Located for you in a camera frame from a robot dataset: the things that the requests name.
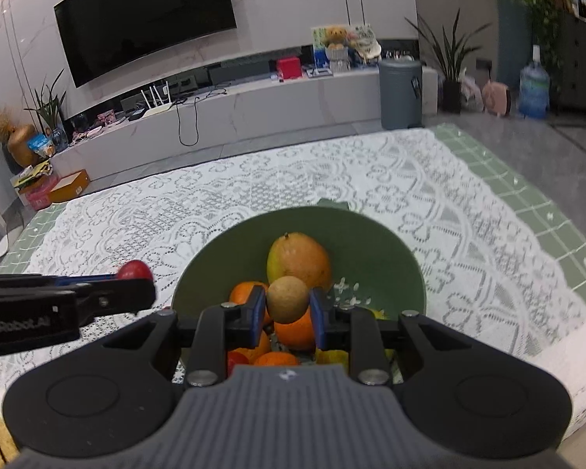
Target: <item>blue water bottle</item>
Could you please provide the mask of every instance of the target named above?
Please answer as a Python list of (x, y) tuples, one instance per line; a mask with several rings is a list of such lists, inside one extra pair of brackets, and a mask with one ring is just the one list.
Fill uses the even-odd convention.
[(532, 49), (532, 63), (521, 70), (519, 89), (519, 112), (530, 118), (543, 119), (549, 107), (551, 80), (541, 65), (541, 48)]

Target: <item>storage cabinet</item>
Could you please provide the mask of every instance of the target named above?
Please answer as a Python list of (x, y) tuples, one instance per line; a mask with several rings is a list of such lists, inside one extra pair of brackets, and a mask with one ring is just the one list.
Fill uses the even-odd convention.
[(563, 71), (558, 104), (586, 109), (586, 23), (565, 15), (559, 48)]

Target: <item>gray ribbed plate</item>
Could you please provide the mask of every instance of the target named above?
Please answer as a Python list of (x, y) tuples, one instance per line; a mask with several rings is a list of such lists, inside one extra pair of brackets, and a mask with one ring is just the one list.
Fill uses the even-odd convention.
[(509, 462), (456, 455), (419, 433), (384, 387), (341, 365), (250, 367), (212, 388), (186, 391), (150, 439), (97, 459), (25, 450), (11, 469), (568, 468), (553, 451)]

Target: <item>snake plant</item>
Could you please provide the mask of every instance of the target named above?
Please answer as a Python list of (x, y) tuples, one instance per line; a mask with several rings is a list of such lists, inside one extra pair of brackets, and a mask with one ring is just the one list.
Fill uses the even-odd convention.
[(486, 30), (486, 28), (491, 26), (491, 23), (486, 23), (470, 34), (464, 34), (460, 39), (456, 40), (456, 30), (458, 28), (458, 21), (460, 20), (460, 9), (458, 9), (458, 12), (456, 12), (456, 19), (454, 20), (454, 27), (452, 29), (451, 43), (447, 38), (447, 33), (445, 33), (445, 27), (443, 27), (444, 47), (441, 48), (441, 43), (436, 38), (428, 23), (420, 15), (418, 15), (418, 17), (422, 25), (421, 27), (418, 27), (415, 23), (410, 21), (410, 19), (405, 19), (408, 21), (410, 26), (419, 32), (421, 38), (425, 40), (430, 46), (432, 46), (434, 54), (436, 55), (436, 61), (438, 62), (439, 67), (441, 67), (445, 79), (448, 81), (458, 81), (464, 59), (467, 57), (467, 55), (472, 54), (482, 48), (481, 45), (470, 47), (468, 45), (469, 40), (472, 39), (476, 34)]
[[(61, 116), (59, 115), (59, 109), (61, 109), (61, 106), (63, 105), (63, 101), (65, 100), (65, 96), (67, 94), (67, 91), (63, 92), (63, 95), (61, 96), (61, 98), (59, 98), (58, 95), (54, 94), (53, 90), (57, 84), (57, 81), (59, 80), (59, 78), (63, 74), (64, 70), (65, 69), (60, 71), (57, 78), (54, 80), (54, 83), (52, 83), (52, 86), (48, 86), (47, 84), (45, 84), (45, 79), (44, 79), (44, 85), (41, 88), (41, 94), (37, 91), (37, 89), (35, 89), (35, 98), (36, 98), (36, 102), (37, 102), (37, 107), (35, 109), (31, 109), (29, 107), (25, 108), (25, 111), (31, 111), (31, 112), (34, 112), (37, 114), (37, 118), (39, 119), (39, 124), (41, 125), (42, 130), (44, 127), (44, 124), (41, 121), (42, 118), (43, 118), (43, 121), (45, 121), (46, 125), (48, 127), (50, 127), (50, 130), (52, 130), (52, 131), (54, 129), (56, 129), (59, 126), (59, 124), (61, 123)], [(47, 100), (44, 98), (44, 94), (45, 94), (46, 89), (47, 89)]]

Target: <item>gray trash can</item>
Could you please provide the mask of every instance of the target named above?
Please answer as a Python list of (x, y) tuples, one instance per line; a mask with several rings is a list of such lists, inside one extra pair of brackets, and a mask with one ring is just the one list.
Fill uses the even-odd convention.
[(379, 69), (382, 127), (388, 131), (420, 127), (421, 64), (412, 60), (382, 60)]

